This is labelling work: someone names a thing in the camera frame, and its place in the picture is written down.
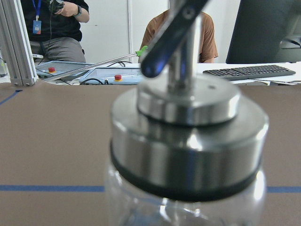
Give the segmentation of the glass sauce bottle steel cap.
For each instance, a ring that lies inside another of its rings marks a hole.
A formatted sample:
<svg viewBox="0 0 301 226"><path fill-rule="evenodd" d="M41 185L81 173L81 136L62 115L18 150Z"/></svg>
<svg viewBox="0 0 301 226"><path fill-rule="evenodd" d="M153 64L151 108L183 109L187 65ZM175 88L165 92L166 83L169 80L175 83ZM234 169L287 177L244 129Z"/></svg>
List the glass sauce bottle steel cap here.
<svg viewBox="0 0 301 226"><path fill-rule="evenodd" d="M112 104L111 226L257 226L267 114L239 87L197 74L204 0L174 0L142 57L144 80Z"/></svg>

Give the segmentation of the metal rod green tip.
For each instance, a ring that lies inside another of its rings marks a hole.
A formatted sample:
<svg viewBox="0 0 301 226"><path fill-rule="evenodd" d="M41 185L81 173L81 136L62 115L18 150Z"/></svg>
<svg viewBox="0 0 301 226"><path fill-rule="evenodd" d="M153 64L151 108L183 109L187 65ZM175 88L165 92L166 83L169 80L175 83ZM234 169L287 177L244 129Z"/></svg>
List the metal rod green tip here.
<svg viewBox="0 0 301 226"><path fill-rule="evenodd" d="M90 69L97 68L99 66L103 66L103 65L110 64L110 63L115 63L115 62L118 62L118 61L122 61L126 58L140 57L142 55L142 53L146 51L147 48L148 48L147 46L143 46L140 50L138 50L134 53L128 54L128 55L120 56L120 57L117 57L117 58L102 61L102 62L95 63L95 64L92 64L92 65L88 65L88 66L85 66L85 67L82 67L82 68L79 68L79 69L74 69L74 70L71 70L71 71L67 71L67 72L64 72L64 73L59 73L57 75L53 75L53 76L45 77L45 78L41 78L41 79L43 81L55 81L55 80L67 77L69 75L73 75L73 74L81 73L81 72L84 72L84 71L88 71Z"/></svg>

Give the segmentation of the person in brown shirt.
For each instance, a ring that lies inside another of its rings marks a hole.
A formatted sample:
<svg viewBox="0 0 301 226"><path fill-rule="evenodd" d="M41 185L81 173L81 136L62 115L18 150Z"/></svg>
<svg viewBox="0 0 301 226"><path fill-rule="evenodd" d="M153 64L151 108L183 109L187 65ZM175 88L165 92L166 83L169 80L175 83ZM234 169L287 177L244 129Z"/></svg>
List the person in brown shirt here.
<svg viewBox="0 0 301 226"><path fill-rule="evenodd" d="M218 57L217 47L214 39L214 22L205 12L200 13L201 19L201 36L199 41L199 63L213 63L214 58ZM140 48L148 46L158 33L163 23L169 16L169 9L152 18L143 35Z"/></svg>

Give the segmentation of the black keyboard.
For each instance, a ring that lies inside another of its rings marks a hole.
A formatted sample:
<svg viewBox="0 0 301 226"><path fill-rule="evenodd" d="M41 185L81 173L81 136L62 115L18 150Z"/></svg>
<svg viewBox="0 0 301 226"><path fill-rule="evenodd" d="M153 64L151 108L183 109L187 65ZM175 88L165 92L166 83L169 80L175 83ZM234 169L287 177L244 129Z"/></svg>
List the black keyboard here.
<svg viewBox="0 0 301 226"><path fill-rule="evenodd" d="M229 81L258 79L294 75L295 71L278 65L247 66L228 69L205 70L203 73L224 78Z"/></svg>

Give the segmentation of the teach pendant red button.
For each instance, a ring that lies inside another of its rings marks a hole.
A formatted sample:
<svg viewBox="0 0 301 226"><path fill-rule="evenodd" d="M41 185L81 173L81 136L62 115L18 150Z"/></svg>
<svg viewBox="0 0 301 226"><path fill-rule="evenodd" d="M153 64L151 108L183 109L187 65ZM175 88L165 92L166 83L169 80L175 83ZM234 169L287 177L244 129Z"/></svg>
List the teach pendant red button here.
<svg viewBox="0 0 301 226"><path fill-rule="evenodd" d="M90 65L91 64L78 62L49 61L37 65L36 73L40 78L44 79Z"/></svg>

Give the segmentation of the person in black shirt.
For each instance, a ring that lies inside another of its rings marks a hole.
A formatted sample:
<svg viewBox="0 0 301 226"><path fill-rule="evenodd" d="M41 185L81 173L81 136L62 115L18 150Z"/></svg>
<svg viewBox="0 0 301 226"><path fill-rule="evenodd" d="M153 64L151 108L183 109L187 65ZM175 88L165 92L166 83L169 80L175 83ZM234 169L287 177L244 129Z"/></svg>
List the person in black shirt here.
<svg viewBox="0 0 301 226"><path fill-rule="evenodd" d="M83 0L22 0L22 10L30 46L39 62L85 63L80 44L81 23L89 21L89 6Z"/></svg>

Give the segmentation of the black computer monitor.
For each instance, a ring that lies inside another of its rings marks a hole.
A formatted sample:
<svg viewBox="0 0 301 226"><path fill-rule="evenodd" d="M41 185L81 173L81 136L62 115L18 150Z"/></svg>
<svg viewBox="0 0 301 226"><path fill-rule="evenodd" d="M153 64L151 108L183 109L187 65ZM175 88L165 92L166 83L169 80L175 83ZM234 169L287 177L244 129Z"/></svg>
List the black computer monitor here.
<svg viewBox="0 0 301 226"><path fill-rule="evenodd" d="M242 0L226 63L296 63L300 60L301 2Z"/></svg>

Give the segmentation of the aluminium frame post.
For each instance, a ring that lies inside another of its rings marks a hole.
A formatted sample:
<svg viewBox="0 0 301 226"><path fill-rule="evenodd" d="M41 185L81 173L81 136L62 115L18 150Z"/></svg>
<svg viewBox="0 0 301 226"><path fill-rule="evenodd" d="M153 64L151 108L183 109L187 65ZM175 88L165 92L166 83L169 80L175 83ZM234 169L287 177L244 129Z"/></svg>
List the aluminium frame post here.
<svg viewBox="0 0 301 226"><path fill-rule="evenodd" d="M0 49L12 85L34 85L38 76L19 0L0 2Z"/></svg>

